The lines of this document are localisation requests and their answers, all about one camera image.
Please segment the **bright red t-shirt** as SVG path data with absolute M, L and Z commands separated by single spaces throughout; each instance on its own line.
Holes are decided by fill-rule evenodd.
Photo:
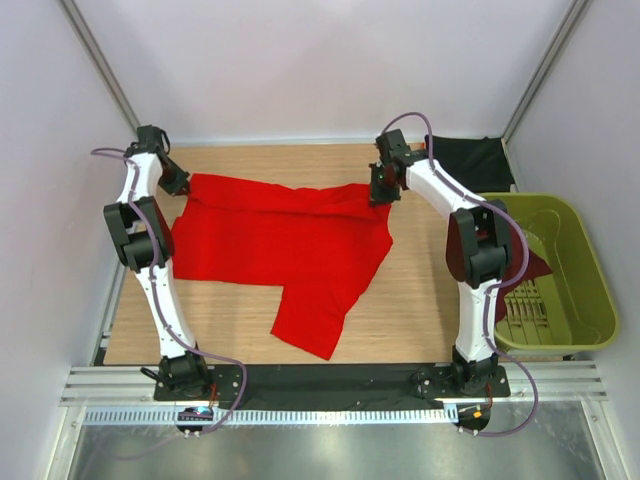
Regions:
M 393 239 L 366 184 L 289 188 L 198 173 L 172 226 L 178 279 L 279 286 L 271 333 L 332 357 Z

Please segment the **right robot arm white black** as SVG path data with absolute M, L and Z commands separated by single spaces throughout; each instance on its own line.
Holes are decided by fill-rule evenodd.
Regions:
M 449 175 L 432 152 L 414 150 L 399 129 L 375 140 L 369 202 L 387 205 L 410 190 L 447 220 L 445 262 L 459 290 L 459 329 L 452 349 L 450 382 L 472 396 L 498 372 L 495 313 L 500 283 L 513 262 L 514 221 L 499 202 L 489 202 Z

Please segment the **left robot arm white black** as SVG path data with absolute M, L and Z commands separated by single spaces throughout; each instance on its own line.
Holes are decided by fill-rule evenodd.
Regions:
M 125 150 L 97 148 L 92 153 L 121 160 L 127 169 L 121 194 L 103 208 L 103 216 L 120 263 L 144 291 L 158 334 L 158 369 L 143 367 L 141 372 L 155 381 L 156 400 L 202 400 L 213 380 L 181 309 L 174 285 L 174 242 L 155 198 L 159 189 L 170 196 L 187 195 L 189 173 L 170 158 L 163 129 L 143 125 L 136 135 Z

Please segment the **folded black t-shirt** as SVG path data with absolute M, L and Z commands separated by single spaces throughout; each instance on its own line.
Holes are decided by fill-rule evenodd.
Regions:
M 435 136 L 433 152 L 442 168 L 474 193 L 509 192 L 515 184 L 500 138 Z

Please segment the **dark red t-shirt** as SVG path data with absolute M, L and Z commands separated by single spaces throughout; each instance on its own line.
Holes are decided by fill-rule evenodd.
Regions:
M 507 269 L 506 279 L 511 280 L 516 276 L 519 272 L 520 267 L 523 261 L 523 251 L 520 245 L 516 245 L 513 249 L 513 261 L 509 268 Z M 523 276 L 514 284 L 501 288 L 498 292 L 497 303 L 495 309 L 495 323 L 499 323 L 503 319 L 506 318 L 507 315 L 507 306 L 505 303 L 505 296 L 511 293 L 514 289 L 516 289 L 519 285 L 526 281 L 533 281 L 538 277 L 550 275 L 552 273 L 552 269 L 547 264 L 547 262 L 538 256 L 533 251 L 529 251 L 529 261 L 527 264 L 527 268 Z

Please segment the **green plastic tub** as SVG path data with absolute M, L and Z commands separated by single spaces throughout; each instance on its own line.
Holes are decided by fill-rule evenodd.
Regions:
M 550 275 L 526 281 L 505 296 L 496 323 L 499 348 L 514 356 L 564 356 L 602 350 L 619 330 L 617 310 L 580 216 L 563 199 L 535 193 L 487 193 L 523 230 L 530 251 Z

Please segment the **left aluminium corner post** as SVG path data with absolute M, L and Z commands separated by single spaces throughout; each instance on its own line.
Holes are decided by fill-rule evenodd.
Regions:
M 125 120 L 132 134 L 131 139 L 137 140 L 137 128 L 141 125 L 138 115 L 134 111 L 131 102 L 77 2 L 74 0 L 58 0 L 57 4 L 60 6 L 76 37 L 88 55 L 111 100 Z

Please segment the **aluminium corner post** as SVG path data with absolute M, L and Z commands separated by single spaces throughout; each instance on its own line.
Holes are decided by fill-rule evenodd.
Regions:
M 569 3 L 567 11 L 504 129 L 502 140 L 505 143 L 509 142 L 515 134 L 591 4 L 590 0 L 573 0 Z
M 138 115 L 134 111 L 131 102 L 77 2 L 74 0 L 58 0 L 57 4 L 60 6 L 76 37 L 88 55 L 111 100 L 125 120 L 132 134 L 131 139 L 137 140 L 137 128 L 141 125 Z

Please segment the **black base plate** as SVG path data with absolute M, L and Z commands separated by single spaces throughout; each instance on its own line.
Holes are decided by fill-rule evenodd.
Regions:
M 452 367 L 434 363 L 391 364 L 253 364 L 241 390 L 242 373 L 234 365 L 209 368 L 207 384 L 170 389 L 169 379 L 143 367 L 143 375 L 156 382 L 156 401 L 215 399 L 222 408 L 239 400 L 245 410 L 356 411 L 432 408 L 446 399 L 468 401 L 507 398 L 511 391 L 503 367 L 490 379 L 460 388 Z

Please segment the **right aluminium corner post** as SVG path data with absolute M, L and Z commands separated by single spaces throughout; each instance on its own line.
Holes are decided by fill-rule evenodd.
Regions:
M 509 142 L 515 134 L 591 4 L 590 0 L 573 0 L 569 3 L 567 11 L 504 129 L 502 140 L 505 143 Z

